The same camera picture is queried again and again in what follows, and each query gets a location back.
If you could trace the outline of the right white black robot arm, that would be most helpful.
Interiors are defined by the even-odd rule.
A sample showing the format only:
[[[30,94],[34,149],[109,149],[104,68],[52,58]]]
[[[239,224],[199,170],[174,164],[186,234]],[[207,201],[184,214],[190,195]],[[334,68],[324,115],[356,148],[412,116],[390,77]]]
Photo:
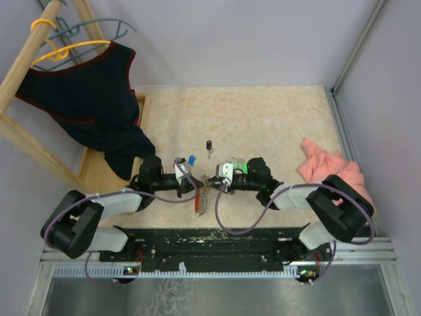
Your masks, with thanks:
[[[249,160],[246,165],[246,173],[236,173],[233,163],[222,164],[217,172],[222,179],[220,191],[256,192],[264,209],[249,228],[227,230],[230,234],[250,232],[270,209],[308,209],[318,220],[304,227],[293,245],[295,255],[303,261],[311,259],[323,244],[340,241],[362,246],[374,239],[372,204],[337,175],[330,174],[319,183],[288,185],[272,176],[261,157]]]

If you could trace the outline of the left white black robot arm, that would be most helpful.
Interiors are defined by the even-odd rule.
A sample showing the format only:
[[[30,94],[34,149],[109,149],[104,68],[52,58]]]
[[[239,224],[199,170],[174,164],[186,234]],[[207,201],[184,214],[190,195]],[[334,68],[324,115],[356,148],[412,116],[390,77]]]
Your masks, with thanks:
[[[182,158],[174,161],[174,171],[165,173],[157,156],[143,160],[139,172],[128,186],[115,192],[83,194],[69,191],[41,228],[45,245],[75,259],[90,251],[111,251],[123,261],[136,256],[137,246],[129,241],[128,233],[119,226],[101,228],[105,219],[123,213],[136,213],[155,200],[167,202],[157,192],[174,191],[175,204],[194,200],[184,194],[197,194],[204,184],[191,173],[190,164]]]

